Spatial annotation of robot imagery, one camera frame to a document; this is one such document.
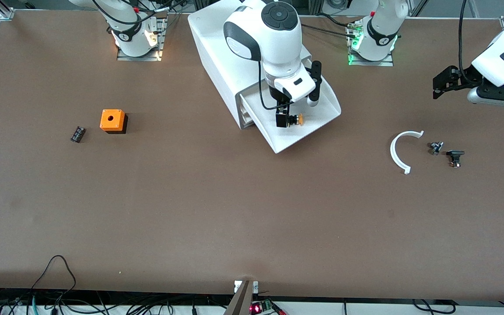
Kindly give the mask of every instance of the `table surface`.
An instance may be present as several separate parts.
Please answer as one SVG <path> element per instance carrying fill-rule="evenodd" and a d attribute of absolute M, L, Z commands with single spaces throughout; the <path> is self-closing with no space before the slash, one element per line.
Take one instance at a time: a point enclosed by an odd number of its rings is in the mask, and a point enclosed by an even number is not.
<path fill-rule="evenodd" d="M 0 287 L 62 254 L 78 289 L 226 294 L 248 277 L 270 295 L 504 301 L 504 107 L 432 100 L 456 20 L 406 20 L 394 67 L 348 66 L 344 38 L 304 30 L 342 115 L 278 155 L 238 129 L 186 16 L 161 62 L 116 61 L 105 29 L 88 11 L 0 24 Z M 498 30 L 465 23 L 466 65 Z M 99 129 L 105 108 L 127 134 Z M 389 152 L 406 130 L 425 131 L 397 145 L 410 175 Z M 40 281 L 69 285 L 60 262 Z"/>

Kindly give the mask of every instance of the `black band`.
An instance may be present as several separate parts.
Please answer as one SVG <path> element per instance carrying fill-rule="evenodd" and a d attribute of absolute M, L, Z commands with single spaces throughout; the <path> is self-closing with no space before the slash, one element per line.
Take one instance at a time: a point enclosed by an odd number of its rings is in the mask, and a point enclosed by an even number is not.
<path fill-rule="evenodd" d="M 368 20 L 367 30 L 368 35 L 374 39 L 377 46 L 386 46 L 396 37 L 396 34 L 398 34 L 398 32 L 395 32 L 394 34 L 388 36 L 380 34 L 372 27 L 372 19 Z"/>
<path fill-rule="evenodd" d="M 122 41 L 122 42 L 131 42 L 132 38 L 135 34 L 137 34 L 141 30 L 141 23 L 134 24 L 129 30 L 117 31 L 112 30 L 114 34 Z"/>

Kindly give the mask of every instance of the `white curved object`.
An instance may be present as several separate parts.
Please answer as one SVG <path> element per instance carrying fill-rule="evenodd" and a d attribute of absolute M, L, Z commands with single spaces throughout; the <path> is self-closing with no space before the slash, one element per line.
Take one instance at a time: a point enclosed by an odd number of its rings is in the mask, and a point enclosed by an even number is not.
<path fill-rule="evenodd" d="M 390 144 L 390 155 L 392 156 L 392 159 L 394 160 L 396 165 L 398 165 L 399 167 L 404 169 L 404 174 L 406 174 L 406 175 L 410 173 L 410 170 L 412 170 L 412 168 L 409 165 L 406 165 L 404 162 L 402 162 L 402 160 L 400 160 L 400 158 L 398 157 L 398 154 L 396 153 L 396 141 L 398 141 L 398 138 L 400 138 L 402 136 L 412 136 L 415 138 L 421 138 L 422 135 L 424 135 L 423 130 L 421 132 L 404 131 L 404 132 L 398 134 L 396 136 L 396 138 L 394 138 L 394 140 L 392 140 L 392 143 Z"/>

